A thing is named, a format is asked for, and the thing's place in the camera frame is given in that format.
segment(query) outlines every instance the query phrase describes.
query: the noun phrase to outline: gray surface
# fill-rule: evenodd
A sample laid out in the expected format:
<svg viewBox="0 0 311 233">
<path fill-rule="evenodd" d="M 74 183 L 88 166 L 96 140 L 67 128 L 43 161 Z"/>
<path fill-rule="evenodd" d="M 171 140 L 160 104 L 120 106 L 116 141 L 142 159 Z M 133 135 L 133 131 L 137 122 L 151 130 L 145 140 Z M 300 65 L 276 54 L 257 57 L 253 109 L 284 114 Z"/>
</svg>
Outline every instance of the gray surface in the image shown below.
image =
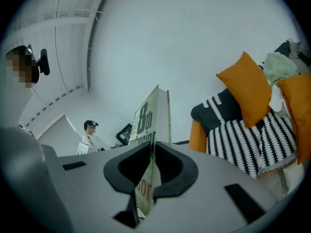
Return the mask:
<svg viewBox="0 0 311 233">
<path fill-rule="evenodd" d="M 259 176 L 257 177 L 257 181 L 266 188 L 277 201 L 281 201 L 287 196 L 288 187 L 282 169 L 266 174 L 263 177 Z"/>
<path fill-rule="evenodd" d="M 286 208 L 297 189 L 291 192 L 288 196 L 278 202 L 271 208 L 265 215 L 249 224 L 247 227 L 239 229 L 235 233 L 249 233 L 249 232 L 262 232 L 268 225 L 270 225 Z"/>
<path fill-rule="evenodd" d="M 57 158 L 51 147 L 44 147 L 51 179 L 68 211 L 74 232 L 134 232 L 111 217 L 125 209 L 129 196 L 111 188 L 103 169 L 108 160 L 140 144 L 145 143 L 61 158 Z M 63 164 L 77 161 L 84 161 L 87 165 L 64 171 Z"/>
<path fill-rule="evenodd" d="M 0 135 L 1 174 L 21 204 L 51 231 L 74 232 L 67 209 L 51 181 L 40 144 L 20 127 L 0 129 Z"/>
<path fill-rule="evenodd" d="M 199 167 L 197 181 L 178 198 L 158 199 L 148 217 L 137 227 L 142 232 L 232 232 L 247 225 L 224 186 L 238 183 L 262 208 L 276 200 L 249 175 L 228 161 L 166 144 L 191 157 Z"/>
</svg>

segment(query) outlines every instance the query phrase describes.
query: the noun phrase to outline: black and white cushion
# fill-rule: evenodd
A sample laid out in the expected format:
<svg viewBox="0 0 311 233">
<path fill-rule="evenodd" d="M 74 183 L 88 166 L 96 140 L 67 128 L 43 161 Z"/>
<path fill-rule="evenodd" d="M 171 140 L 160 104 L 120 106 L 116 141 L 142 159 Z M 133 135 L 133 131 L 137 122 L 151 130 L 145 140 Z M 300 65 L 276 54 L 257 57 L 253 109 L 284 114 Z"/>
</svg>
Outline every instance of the black and white cushion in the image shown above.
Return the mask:
<svg viewBox="0 0 311 233">
<path fill-rule="evenodd" d="M 261 168 L 260 132 L 262 121 L 246 128 L 244 120 L 233 120 L 209 131 L 206 153 L 226 159 L 256 178 Z"/>
<path fill-rule="evenodd" d="M 291 120 L 281 118 L 273 111 L 263 118 L 261 167 L 259 175 L 288 165 L 296 158 L 296 142 Z"/>
<path fill-rule="evenodd" d="M 208 132 L 229 120 L 241 120 L 242 114 L 238 102 L 228 89 L 218 93 L 203 103 L 195 106 L 191 117 L 198 121 L 204 131 Z"/>
</svg>

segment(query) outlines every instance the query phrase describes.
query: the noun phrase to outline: orange sofa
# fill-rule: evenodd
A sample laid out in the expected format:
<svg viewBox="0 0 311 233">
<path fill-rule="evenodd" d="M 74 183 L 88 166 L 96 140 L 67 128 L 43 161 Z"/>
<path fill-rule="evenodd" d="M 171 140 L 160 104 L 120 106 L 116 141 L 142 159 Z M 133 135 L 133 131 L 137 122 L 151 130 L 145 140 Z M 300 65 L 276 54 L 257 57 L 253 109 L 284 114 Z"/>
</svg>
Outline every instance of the orange sofa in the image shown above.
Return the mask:
<svg viewBox="0 0 311 233">
<path fill-rule="evenodd" d="M 206 152 L 206 133 L 201 124 L 195 120 L 192 120 L 188 148 L 203 153 Z"/>
</svg>

